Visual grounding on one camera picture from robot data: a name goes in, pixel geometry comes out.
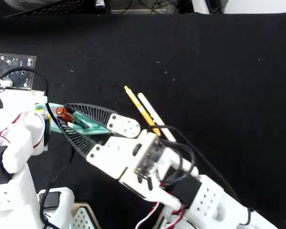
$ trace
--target white 3d-printed part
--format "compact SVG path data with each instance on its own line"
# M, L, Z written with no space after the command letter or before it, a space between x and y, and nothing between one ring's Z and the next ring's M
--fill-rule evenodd
M96 229L88 211L85 208L79 208L73 217L71 229Z

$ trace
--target circuit board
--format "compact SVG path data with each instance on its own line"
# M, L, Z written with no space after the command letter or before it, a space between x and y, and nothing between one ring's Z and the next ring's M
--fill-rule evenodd
M0 53L0 74L15 67L35 68L36 56ZM12 81L9 89L31 90L34 73L16 71L4 77L5 81Z

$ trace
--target orange capacitor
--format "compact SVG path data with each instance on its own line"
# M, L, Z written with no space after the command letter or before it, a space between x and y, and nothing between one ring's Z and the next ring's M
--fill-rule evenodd
M76 117L73 114L69 113L63 106L57 107L55 112L64 121L69 123L75 123Z

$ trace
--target yellow pencil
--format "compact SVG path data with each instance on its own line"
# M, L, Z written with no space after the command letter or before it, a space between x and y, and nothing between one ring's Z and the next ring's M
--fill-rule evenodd
M128 94L129 98L132 100L132 102L134 103L134 105L138 108L138 110L140 111L140 113L142 114L142 116L145 118L145 120L147 121L148 125L152 126L152 125L156 125L153 122L153 119L150 117L150 115L147 113L147 111L144 109L144 107L142 106L142 104L139 102L139 100L137 99L137 97L135 97L134 93L127 87L125 86L125 91ZM160 130L158 128L154 128L153 129L154 133L158 136L161 135Z

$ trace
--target black table surface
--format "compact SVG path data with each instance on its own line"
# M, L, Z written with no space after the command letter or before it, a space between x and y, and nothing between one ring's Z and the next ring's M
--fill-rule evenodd
M143 92L243 205L286 229L286 14L0 19L0 52L36 55L53 103L101 105L146 125L123 86ZM29 160L37 191L69 153L54 133L49 151ZM199 158L197 164L215 179ZM91 205L103 229L134 228L153 205L79 155L61 186Z

